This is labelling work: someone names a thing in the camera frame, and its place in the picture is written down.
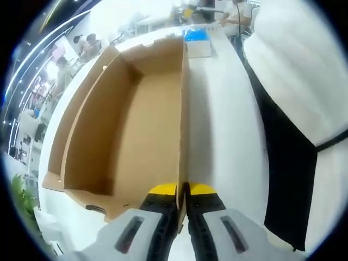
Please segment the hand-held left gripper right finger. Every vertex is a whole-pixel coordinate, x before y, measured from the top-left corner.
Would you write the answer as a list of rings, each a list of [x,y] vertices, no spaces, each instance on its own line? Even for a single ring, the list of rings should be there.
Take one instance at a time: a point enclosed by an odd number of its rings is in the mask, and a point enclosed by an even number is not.
[[[196,260],[293,260],[268,241],[266,231],[202,183],[185,184],[188,231]]]

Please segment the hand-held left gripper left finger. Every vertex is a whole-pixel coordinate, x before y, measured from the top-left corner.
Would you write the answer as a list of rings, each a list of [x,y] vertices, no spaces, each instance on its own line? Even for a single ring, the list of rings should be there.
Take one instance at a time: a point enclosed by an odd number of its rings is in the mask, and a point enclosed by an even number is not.
[[[138,209],[109,222],[73,260],[167,260],[177,234],[176,184],[153,188]]]

